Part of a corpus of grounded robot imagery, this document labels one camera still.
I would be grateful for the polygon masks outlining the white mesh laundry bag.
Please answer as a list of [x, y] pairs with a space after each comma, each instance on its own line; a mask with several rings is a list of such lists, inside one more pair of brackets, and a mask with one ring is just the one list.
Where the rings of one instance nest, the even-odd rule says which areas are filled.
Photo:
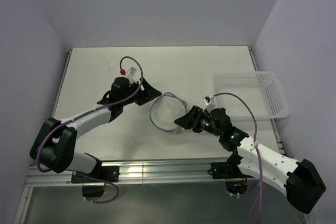
[[178, 133], [183, 129], [174, 121], [187, 113], [187, 103], [171, 92], [166, 92], [151, 105], [151, 123], [163, 132]]

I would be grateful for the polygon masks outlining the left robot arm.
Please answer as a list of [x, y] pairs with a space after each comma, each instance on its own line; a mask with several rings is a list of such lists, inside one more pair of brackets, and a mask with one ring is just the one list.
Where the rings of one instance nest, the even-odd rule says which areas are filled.
[[113, 173], [102, 166], [102, 161], [88, 153], [75, 151], [76, 141], [89, 131], [115, 120], [123, 108], [135, 103], [142, 106], [159, 96], [161, 92], [152, 87], [145, 79], [139, 82], [132, 78], [117, 77], [97, 105], [73, 118], [56, 120], [48, 118], [42, 125], [29, 155], [36, 161], [36, 166], [46, 167], [45, 172], [62, 173], [66, 170], [75, 172], [91, 182], [108, 177]]

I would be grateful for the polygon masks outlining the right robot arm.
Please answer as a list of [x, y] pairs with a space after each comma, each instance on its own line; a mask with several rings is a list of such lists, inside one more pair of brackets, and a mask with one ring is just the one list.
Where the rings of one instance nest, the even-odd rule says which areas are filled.
[[194, 106], [175, 124], [194, 133], [207, 132], [218, 137], [220, 145], [231, 156], [225, 162], [214, 162], [208, 170], [213, 179], [247, 175], [283, 193], [298, 211], [309, 214], [326, 186], [315, 166], [307, 159], [297, 161], [268, 147], [254, 143], [247, 133], [232, 125], [225, 109], [206, 112]]

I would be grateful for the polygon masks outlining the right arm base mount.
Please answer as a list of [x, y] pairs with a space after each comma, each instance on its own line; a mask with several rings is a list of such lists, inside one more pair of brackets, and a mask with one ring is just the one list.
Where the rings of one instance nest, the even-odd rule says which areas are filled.
[[248, 175], [243, 174], [236, 164], [230, 162], [213, 162], [207, 173], [212, 179], [223, 179], [225, 187], [231, 193], [243, 194], [248, 189]]

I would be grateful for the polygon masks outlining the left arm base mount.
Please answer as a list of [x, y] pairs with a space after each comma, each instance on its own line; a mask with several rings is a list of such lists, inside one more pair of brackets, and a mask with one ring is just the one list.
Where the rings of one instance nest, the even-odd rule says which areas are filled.
[[[73, 171], [71, 176], [72, 184], [82, 184], [82, 196], [86, 201], [95, 204], [105, 204], [117, 199], [120, 189], [116, 185], [119, 180], [119, 166], [101, 166], [90, 174]], [[106, 192], [107, 185], [112, 186], [116, 191], [115, 195], [109, 200], [101, 200]]]

